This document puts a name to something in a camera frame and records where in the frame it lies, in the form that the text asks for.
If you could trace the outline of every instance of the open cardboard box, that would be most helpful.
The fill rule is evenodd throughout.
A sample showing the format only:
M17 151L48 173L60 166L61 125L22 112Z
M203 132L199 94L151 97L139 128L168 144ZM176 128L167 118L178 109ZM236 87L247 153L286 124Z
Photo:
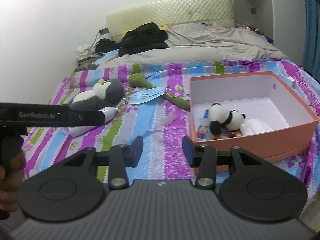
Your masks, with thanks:
M198 141L199 118L213 103L244 113L246 120L262 120L274 131ZM191 139L195 143L205 143L220 151L240 146L270 162L306 150L319 122L312 109L272 71L191 77L190 111ZM226 171L227 166L217 170Z

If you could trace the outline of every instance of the padded headboard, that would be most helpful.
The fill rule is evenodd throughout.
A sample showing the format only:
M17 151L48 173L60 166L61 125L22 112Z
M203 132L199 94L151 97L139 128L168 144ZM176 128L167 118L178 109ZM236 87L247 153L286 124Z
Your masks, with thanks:
M110 38L121 41L122 32L142 24L158 26L192 22L215 22L232 28L235 24L232 0L164 0L139 5L107 15Z

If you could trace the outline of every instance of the hand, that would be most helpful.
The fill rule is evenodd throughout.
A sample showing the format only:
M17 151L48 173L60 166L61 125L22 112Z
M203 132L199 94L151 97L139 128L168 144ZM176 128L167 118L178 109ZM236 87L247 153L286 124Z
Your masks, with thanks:
M0 166L0 210L16 212L19 209L17 189L24 177L26 157L23 151L10 160L12 171L5 173L4 167Z

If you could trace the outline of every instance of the surgical mask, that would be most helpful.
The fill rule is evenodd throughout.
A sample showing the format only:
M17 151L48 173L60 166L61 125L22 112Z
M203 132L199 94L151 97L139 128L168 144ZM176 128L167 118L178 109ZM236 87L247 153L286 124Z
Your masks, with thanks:
M142 104L152 99L155 99L165 93L165 87L156 87L147 90L143 90L131 95L129 104Z

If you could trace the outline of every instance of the circular pad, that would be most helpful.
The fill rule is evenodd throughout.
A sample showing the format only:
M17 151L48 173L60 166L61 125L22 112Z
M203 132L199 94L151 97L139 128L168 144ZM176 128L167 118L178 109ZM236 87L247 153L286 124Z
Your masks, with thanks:
M256 198L275 199L282 195L284 186L274 179L254 179L248 183L247 189Z
M280 222L297 217L308 194L299 179L270 164L241 167L221 184L219 196L243 218Z
M77 185L65 179L54 179L45 182L40 187L40 194L48 200L64 200L77 192Z
M31 177L18 190L18 202L27 217L54 223L84 217L104 196L104 187L94 176L79 167L63 165Z

